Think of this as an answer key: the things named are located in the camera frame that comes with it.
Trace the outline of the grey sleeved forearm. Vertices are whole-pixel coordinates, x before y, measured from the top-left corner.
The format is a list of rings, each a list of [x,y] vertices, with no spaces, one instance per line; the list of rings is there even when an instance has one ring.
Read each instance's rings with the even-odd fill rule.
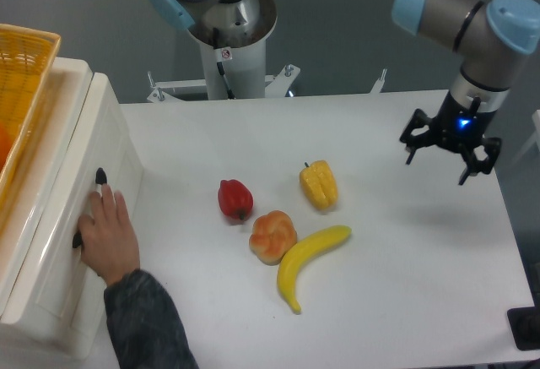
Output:
[[[104,291],[106,324],[121,368],[197,368],[169,293],[136,269]]]

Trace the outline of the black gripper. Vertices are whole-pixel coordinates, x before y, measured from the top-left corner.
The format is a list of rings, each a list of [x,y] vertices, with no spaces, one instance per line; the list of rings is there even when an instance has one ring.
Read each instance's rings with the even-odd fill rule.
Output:
[[[472,114],[468,108],[459,104],[448,92],[435,116],[429,117],[423,110],[416,109],[404,128],[399,140],[408,152],[406,164],[410,165],[418,149],[437,146],[458,152],[466,164],[458,184],[462,186],[470,176],[478,173],[489,175],[499,158],[502,149],[501,138],[484,136],[496,112]],[[485,156],[479,159],[475,150],[482,148]]]

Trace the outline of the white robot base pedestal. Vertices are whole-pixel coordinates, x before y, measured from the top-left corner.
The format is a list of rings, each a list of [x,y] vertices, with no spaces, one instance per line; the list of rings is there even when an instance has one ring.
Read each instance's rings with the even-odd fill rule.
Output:
[[[266,40],[277,23],[273,0],[149,1],[199,45],[209,100],[265,95]]]

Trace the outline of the person's hand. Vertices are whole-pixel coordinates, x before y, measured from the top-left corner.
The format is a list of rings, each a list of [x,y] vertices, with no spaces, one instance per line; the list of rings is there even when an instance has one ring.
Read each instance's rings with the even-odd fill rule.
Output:
[[[138,239],[122,193],[104,184],[89,195],[90,214],[78,219],[82,261],[108,286],[140,268]]]

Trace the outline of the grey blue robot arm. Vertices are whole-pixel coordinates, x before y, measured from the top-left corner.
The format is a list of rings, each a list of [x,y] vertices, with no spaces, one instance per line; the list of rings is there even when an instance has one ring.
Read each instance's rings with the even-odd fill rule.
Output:
[[[393,22],[462,56],[438,113],[414,111],[400,140],[410,155],[437,146],[459,154],[470,176],[488,175],[502,141],[485,132],[539,44],[534,0],[394,0]]]

